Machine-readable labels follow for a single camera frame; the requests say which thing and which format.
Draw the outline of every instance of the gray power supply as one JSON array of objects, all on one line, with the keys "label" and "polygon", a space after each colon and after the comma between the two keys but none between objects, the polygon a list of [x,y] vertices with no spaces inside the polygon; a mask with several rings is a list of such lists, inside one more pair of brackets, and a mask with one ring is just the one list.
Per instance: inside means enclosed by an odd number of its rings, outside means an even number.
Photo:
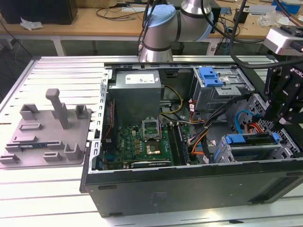
[{"label": "gray power supply", "polygon": [[159,115],[161,82],[156,70],[120,71],[109,93],[116,100],[119,125],[138,125]]}]

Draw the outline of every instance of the white table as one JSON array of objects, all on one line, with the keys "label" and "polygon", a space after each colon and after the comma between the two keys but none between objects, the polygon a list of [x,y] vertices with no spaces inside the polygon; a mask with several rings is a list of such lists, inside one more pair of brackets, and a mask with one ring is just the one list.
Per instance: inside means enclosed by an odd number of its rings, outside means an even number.
[{"label": "white table", "polygon": [[[230,57],[180,56],[177,61],[232,62]],[[269,63],[265,56],[241,57],[250,63]],[[113,57],[43,57],[31,61],[0,105],[0,146],[4,149],[26,103],[38,109],[52,109],[45,98],[50,88],[60,89],[60,99],[67,108],[86,104],[96,111],[104,62],[136,62],[134,56]],[[266,71],[257,73],[265,79]],[[93,133],[89,132],[88,140]],[[237,227],[284,227],[303,223],[303,186],[277,202],[208,210],[101,218],[88,194],[80,194],[82,165],[64,168],[0,170],[0,226],[220,226],[236,219]]]}]

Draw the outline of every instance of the motherboard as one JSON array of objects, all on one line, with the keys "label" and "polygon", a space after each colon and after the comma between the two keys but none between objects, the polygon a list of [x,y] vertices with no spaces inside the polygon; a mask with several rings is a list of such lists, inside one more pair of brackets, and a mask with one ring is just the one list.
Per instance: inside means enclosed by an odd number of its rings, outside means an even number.
[{"label": "motherboard", "polygon": [[185,146],[191,136],[187,124],[162,124],[158,120],[142,125],[119,126],[117,146],[103,155],[103,169],[178,166],[188,163]]}]

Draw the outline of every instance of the desk leg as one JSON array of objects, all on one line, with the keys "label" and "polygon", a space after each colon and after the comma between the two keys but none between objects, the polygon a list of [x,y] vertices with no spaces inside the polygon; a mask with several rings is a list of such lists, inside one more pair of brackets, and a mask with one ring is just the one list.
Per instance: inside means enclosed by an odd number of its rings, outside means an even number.
[{"label": "desk leg", "polygon": [[210,39],[206,55],[214,55],[219,42],[220,42],[220,39]]},{"label": "desk leg", "polygon": [[1,44],[4,45],[5,48],[7,48],[8,50],[12,50],[14,47],[10,42],[10,39],[0,39]]},{"label": "desk leg", "polygon": [[55,45],[58,56],[66,56],[66,52],[64,47],[62,46],[60,39],[53,39],[53,43]]},{"label": "desk leg", "polygon": [[93,51],[98,52],[98,43],[96,40],[91,41],[91,44],[93,45]]},{"label": "desk leg", "polygon": [[261,51],[264,49],[264,45],[260,44],[259,48],[257,49],[256,53],[261,53]]}]

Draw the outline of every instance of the plastic bag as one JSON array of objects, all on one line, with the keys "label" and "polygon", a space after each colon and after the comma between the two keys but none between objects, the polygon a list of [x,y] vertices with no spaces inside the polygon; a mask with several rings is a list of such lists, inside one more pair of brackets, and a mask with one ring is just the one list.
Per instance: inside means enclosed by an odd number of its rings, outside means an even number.
[{"label": "plastic bag", "polygon": [[32,29],[38,29],[38,28],[42,28],[42,23],[41,22],[31,22],[31,21],[27,21],[27,20],[24,20],[22,17],[21,17],[21,23],[20,25],[24,28],[26,28],[27,30],[32,30]]},{"label": "plastic bag", "polygon": [[281,17],[276,11],[268,12],[265,15],[261,15],[258,18],[258,23],[261,27],[273,26],[276,24],[277,20]]}]

